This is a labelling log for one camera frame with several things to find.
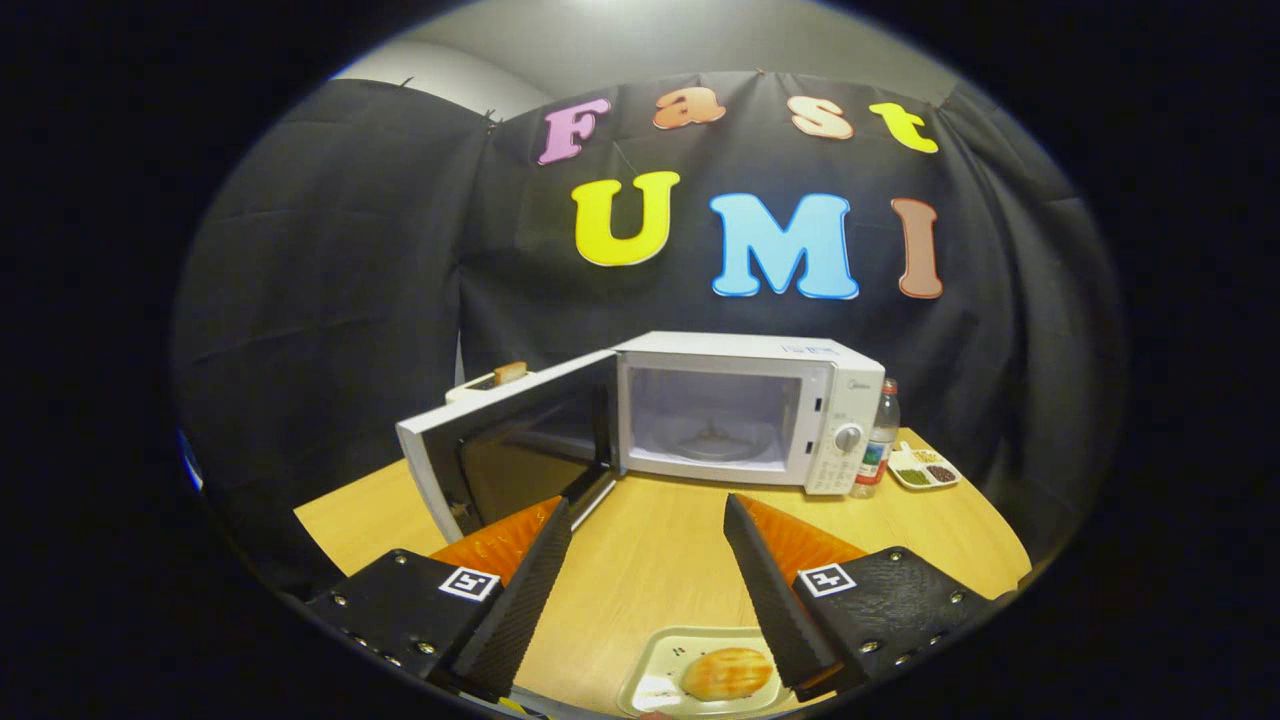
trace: ceiling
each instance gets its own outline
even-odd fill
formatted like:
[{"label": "ceiling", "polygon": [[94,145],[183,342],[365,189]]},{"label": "ceiling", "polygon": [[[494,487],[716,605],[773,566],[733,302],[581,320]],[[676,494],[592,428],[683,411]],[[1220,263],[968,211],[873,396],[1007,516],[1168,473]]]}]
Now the ceiling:
[{"label": "ceiling", "polygon": [[687,72],[815,74],[941,102],[956,76],[809,0],[479,0],[406,32],[568,97]]}]

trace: yellow letter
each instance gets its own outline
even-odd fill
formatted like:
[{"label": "yellow letter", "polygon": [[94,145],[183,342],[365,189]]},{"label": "yellow letter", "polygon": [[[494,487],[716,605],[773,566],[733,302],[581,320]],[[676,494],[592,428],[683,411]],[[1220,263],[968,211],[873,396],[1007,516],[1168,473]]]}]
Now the yellow letter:
[{"label": "yellow letter", "polygon": [[831,100],[797,95],[787,100],[787,108],[795,113],[791,122],[800,128],[800,132],[832,140],[854,137],[854,126],[840,117],[845,111]]},{"label": "yellow letter", "polygon": [[888,132],[893,136],[893,140],[920,152],[938,151],[937,142],[927,137],[920,137],[920,133],[915,132],[915,126],[924,127],[924,120],[908,113],[897,102],[881,102],[867,109],[884,118],[884,124],[888,126]]},{"label": "yellow letter", "polygon": [[635,265],[657,255],[671,234],[671,188],[680,176],[658,170],[639,176],[632,184],[644,193],[644,220],[635,237],[613,237],[613,196],[618,181],[595,181],[573,188],[577,202],[577,251],[596,265]]},{"label": "yellow letter", "polygon": [[658,99],[658,114],[653,124],[658,129],[672,129],[689,123],[713,123],[724,117],[724,108],[716,101],[716,91],[709,87],[685,87]]}]

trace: white plate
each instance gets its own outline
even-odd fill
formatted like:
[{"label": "white plate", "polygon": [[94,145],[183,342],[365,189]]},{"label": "white plate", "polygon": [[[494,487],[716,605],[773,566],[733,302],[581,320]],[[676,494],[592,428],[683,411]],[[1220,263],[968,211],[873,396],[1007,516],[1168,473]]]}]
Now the white plate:
[{"label": "white plate", "polygon": [[[928,462],[922,462],[916,457],[916,455],[915,455],[916,452],[928,452],[931,455],[937,456],[937,460],[931,460]],[[938,480],[937,478],[933,477],[932,473],[929,473],[925,469],[928,465],[937,465],[940,468],[946,468],[952,475],[955,475],[955,479],[950,480],[950,482],[946,482],[946,483]],[[925,477],[925,479],[929,480],[929,484],[927,484],[927,486],[918,486],[918,484],[913,484],[913,483],[909,483],[909,482],[904,480],[902,475],[900,474],[902,470],[916,470],[919,473],[923,473],[924,477]],[[964,475],[960,474],[960,470],[956,470],[955,465],[952,465],[951,462],[947,462],[947,459],[942,457],[942,455],[940,452],[937,452],[934,450],[924,450],[924,448],[895,450],[893,452],[890,452],[888,454],[888,471],[895,478],[897,478],[897,484],[905,487],[906,489],[915,489],[915,491],[919,491],[919,489],[933,489],[933,488],[948,488],[948,487],[959,483],[960,478],[964,477]]]},{"label": "white plate", "polygon": [[695,660],[726,647],[754,650],[773,665],[759,628],[666,628],[645,643],[640,660],[618,691],[618,707],[632,717],[658,711],[672,717],[730,720],[763,715],[791,696],[782,687],[776,665],[764,687],[740,700],[704,702],[681,689],[680,680]]}]

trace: microwave window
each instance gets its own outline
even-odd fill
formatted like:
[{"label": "microwave window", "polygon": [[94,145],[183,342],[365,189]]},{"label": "microwave window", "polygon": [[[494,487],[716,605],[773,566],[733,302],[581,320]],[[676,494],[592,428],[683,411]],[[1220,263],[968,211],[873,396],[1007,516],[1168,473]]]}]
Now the microwave window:
[{"label": "microwave window", "polygon": [[800,378],[630,368],[631,456],[785,471]]},{"label": "microwave window", "polygon": [[595,471],[591,400],[590,392],[558,398],[463,442],[462,474],[481,524],[562,495]]}]

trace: bottle label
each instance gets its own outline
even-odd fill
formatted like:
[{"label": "bottle label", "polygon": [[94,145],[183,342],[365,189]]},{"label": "bottle label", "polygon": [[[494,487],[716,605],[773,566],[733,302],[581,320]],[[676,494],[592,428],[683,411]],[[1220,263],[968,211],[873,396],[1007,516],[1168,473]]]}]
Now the bottle label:
[{"label": "bottle label", "polygon": [[867,455],[863,455],[863,464],[858,468],[858,482],[874,484],[884,474],[888,464],[890,445],[887,442],[868,442]]}]

